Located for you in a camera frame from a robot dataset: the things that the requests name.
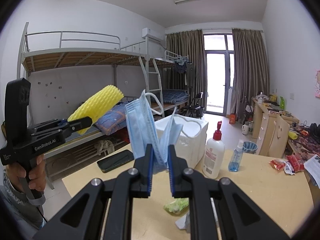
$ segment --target curtain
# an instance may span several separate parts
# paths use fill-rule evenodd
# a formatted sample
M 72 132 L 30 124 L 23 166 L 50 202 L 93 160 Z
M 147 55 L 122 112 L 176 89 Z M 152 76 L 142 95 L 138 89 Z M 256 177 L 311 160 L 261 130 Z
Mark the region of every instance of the curtain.
M 238 114 L 244 96 L 249 102 L 259 91 L 269 94 L 269 67 L 260 31 L 233 29 L 235 77 L 231 95 L 231 113 Z
M 167 50 L 188 56 L 195 66 L 196 80 L 191 89 L 189 102 L 194 96 L 203 92 L 199 104 L 202 107 L 207 103 L 207 66 L 204 57 L 204 37 L 202 30 L 172 33 L 167 35 Z M 184 82 L 184 75 L 176 72 L 173 68 L 166 71 L 167 89 L 187 89 Z

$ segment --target black phone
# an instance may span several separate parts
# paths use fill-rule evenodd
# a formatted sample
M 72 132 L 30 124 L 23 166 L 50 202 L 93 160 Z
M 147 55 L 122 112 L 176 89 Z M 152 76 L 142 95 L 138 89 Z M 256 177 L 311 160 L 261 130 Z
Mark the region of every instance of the black phone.
M 133 153 L 129 150 L 124 150 L 117 154 L 111 155 L 110 157 L 106 157 L 102 160 L 97 161 L 97 164 L 100 170 L 103 173 L 106 173 L 133 160 Z

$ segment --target barcode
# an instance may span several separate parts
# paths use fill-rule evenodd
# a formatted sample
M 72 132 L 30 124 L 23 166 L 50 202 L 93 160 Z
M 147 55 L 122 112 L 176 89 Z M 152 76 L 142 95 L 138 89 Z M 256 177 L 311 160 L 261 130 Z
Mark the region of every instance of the barcode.
M 209 173 L 209 174 L 212 173 L 212 170 L 209 170 L 208 168 L 205 168 L 205 171 L 206 171 L 207 173 Z

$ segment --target styrofoam box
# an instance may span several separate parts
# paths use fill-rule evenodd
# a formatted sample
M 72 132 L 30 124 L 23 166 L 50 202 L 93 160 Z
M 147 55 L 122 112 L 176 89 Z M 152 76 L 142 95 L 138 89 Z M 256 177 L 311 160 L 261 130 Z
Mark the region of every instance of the styrofoam box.
M 188 167 L 195 168 L 204 154 L 205 143 L 207 139 L 208 122 L 200 119 L 184 116 L 188 121 L 180 118 L 178 115 L 174 116 L 174 121 L 178 124 L 183 124 L 183 131 L 190 137 L 194 137 L 200 127 L 194 122 L 201 125 L 201 132 L 195 138 L 188 138 L 183 133 L 180 133 L 179 139 L 175 145 L 177 157 L 184 158 L 187 161 Z M 155 122 L 158 138 L 164 132 L 164 129 L 170 120 L 171 116 L 167 116 Z

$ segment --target black folding chair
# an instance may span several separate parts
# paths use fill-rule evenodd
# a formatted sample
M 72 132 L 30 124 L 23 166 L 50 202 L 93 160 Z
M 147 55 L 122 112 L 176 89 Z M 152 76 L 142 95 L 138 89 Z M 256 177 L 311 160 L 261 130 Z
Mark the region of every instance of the black folding chair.
M 184 106 L 184 107 L 181 108 L 181 109 L 185 110 L 184 115 L 186 115 L 186 113 L 188 111 L 190 111 L 191 114 L 189 115 L 189 117 L 190 116 L 193 117 L 193 112 L 195 112 L 195 111 L 197 111 L 197 110 L 199 110 L 201 108 L 201 106 L 199 106 L 199 101 L 202 98 L 202 96 L 203 96 L 203 92 L 200 92 L 199 94 L 196 94 L 195 97 L 193 98 L 193 100 L 191 101 L 191 105 L 190 106 Z

